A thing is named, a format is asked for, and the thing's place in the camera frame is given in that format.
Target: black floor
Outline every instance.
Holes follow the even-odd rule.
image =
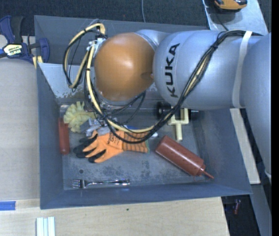
[[[272,0],[258,2],[271,32]],[[0,0],[0,19],[6,15],[24,16],[22,35],[34,35],[34,15],[207,26],[201,0]],[[261,164],[254,141],[251,144]],[[271,208],[271,186],[263,184]],[[260,235],[249,196],[222,197],[222,201],[231,236]]]

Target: fork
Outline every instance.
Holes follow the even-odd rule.
[[[97,185],[97,184],[108,184],[108,185],[129,185],[129,179],[117,179],[111,181],[96,181],[96,182],[88,182],[87,180],[83,179],[73,179],[72,180],[72,188],[75,189],[85,189],[90,185]]]

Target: yellow sponge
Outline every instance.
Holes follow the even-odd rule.
[[[86,112],[84,110],[84,102],[77,101],[76,104],[69,106],[63,117],[64,123],[69,124],[72,132],[79,133],[80,126],[85,123],[94,113]]]

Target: red squeeze bottle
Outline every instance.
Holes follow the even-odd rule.
[[[204,174],[209,178],[214,179],[212,175],[205,171],[206,165],[204,164],[203,159],[167,135],[160,140],[155,151],[180,169],[193,176]]]
[[[59,118],[59,145],[60,153],[67,155],[70,153],[70,137],[69,137],[69,127],[65,124],[63,118]]]

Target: orange glove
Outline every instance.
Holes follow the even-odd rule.
[[[118,136],[127,141],[136,141],[135,138],[124,131],[117,131]],[[137,138],[144,137],[147,133],[134,134]],[[95,130],[90,138],[80,140],[82,144],[74,148],[77,157],[89,158],[90,162],[102,163],[126,150],[147,153],[149,151],[148,142],[130,144],[118,139],[112,132],[99,136]]]

